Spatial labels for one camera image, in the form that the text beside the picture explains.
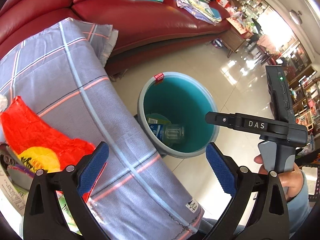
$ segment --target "blue gripper pad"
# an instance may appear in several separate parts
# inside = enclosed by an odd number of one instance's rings
[[[209,143],[205,151],[205,156],[216,174],[225,193],[230,194],[232,197],[236,195],[236,179],[232,172],[224,162],[217,149]]]
[[[84,199],[89,196],[88,193],[93,189],[100,172],[104,169],[106,161],[109,157],[109,146],[107,143],[101,143],[95,149],[95,155],[89,161],[78,178],[78,192]]]

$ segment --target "red leather sofa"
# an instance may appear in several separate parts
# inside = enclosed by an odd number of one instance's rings
[[[222,22],[210,25],[180,9],[175,0],[7,0],[0,10],[0,58],[27,37],[72,17],[119,30],[105,67],[118,73],[142,61],[211,41],[230,29],[228,12],[215,1]]]

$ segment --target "plastic bucket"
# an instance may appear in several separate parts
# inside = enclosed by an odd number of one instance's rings
[[[190,158],[205,152],[214,142],[219,127],[205,122],[207,112],[218,112],[207,89],[195,79],[177,72],[165,72],[163,82],[156,84],[152,77],[143,87],[138,99],[138,122],[161,155]],[[146,115],[160,114],[172,124],[185,126],[184,143],[171,148],[151,131]]]

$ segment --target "plastic bottle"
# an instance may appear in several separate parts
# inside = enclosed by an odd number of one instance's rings
[[[182,143],[184,126],[181,124],[149,124],[153,134],[165,145]]]

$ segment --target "tiled floor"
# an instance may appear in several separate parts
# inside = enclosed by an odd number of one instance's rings
[[[114,87],[134,115],[137,113],[139,93],[152,76],[167,71],[181,72],[195,78],[209,90],[219,111],[273,118],[268,104],[270,96],[264,66],[251,65],[252,55],[243,49],[230,58],[227,54],[225,48],[217,49],[211,44],[198,45],[134,67],[114,83]],[[259,141],[259,135],[221,127],[216,144],[239,166],[245,165],[257,172],[259,165],[253,162],[253,158],[259,154]],[[205,156],[190,159],[166,156],[164,161],[205,208],[205,217],[218,219],[231,196],[223,192]],[[253,204],[252,197],[241,224],[246,223]]]

